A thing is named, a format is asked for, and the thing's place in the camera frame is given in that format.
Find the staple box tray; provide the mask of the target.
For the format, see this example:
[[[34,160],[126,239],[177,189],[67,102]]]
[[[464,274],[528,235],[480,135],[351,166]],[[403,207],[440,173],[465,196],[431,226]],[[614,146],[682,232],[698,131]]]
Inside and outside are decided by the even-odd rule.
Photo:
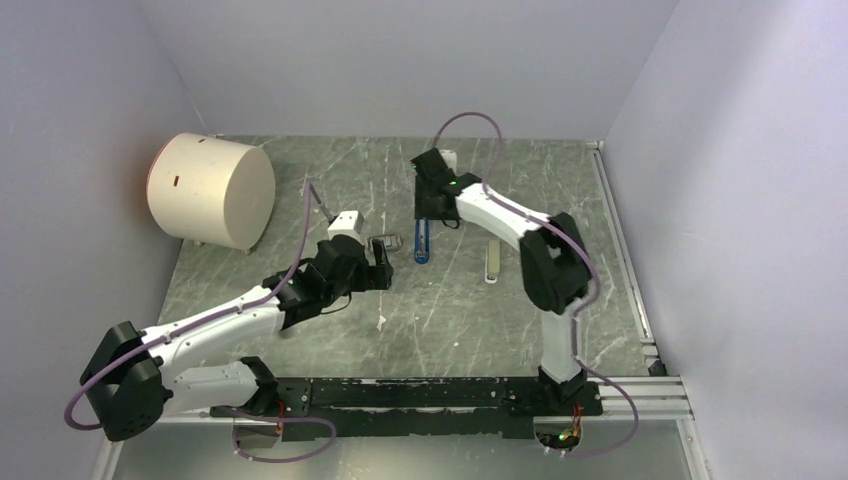
[[[367,240],[367,245],[373,247],[374,243],[380,241],[387,252],[399,251],[403,248],[403,240],[399,234],[388,233],[371,236]]]

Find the blue black stapler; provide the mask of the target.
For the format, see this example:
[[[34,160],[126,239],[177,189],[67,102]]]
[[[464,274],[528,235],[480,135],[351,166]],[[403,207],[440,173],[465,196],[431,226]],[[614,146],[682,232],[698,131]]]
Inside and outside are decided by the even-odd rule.
[[[414,260],[418,264],[426,264],[430,259],[429,222],[426,218],[416,220]]]

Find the beige white stapler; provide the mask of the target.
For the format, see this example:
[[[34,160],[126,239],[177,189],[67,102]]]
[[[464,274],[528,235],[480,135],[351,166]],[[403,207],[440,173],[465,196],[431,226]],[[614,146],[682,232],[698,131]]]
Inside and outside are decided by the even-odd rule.
[[[501,243],[499,240],[490,240],[486,248],[484,281],[487,284],[495,284],[501,271]]]

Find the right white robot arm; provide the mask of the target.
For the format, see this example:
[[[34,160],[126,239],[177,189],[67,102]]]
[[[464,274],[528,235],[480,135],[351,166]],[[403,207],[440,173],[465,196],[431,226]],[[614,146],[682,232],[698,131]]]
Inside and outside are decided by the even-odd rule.
[[[587,379],[575,315],[587,305],[594,280],[573,217],[534,211],[474,174],[456,174],[436,148],[414,157],[411,165],[418,219],[475,224],[519,253],[524,291],[541,312],[540,402],[550,413],[565,413]]]

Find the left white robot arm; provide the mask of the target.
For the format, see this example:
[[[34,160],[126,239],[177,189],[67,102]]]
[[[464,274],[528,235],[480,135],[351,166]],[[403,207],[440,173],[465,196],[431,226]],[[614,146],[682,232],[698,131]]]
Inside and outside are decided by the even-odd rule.
[[[392,266],[383,240],[371,241],[374,258],[347,235],[318,244],[300,260],[216,308],[137,329],[122,322],[106,331],[83,370],[81,395],[113,442],[130,439],[162,416],[204,407],[233,407],[261,416],[278,404],[278,382],[257,357],[227,365],[201,361],[253,337],[277,334],[327,312],[355,293],[387,290]]]

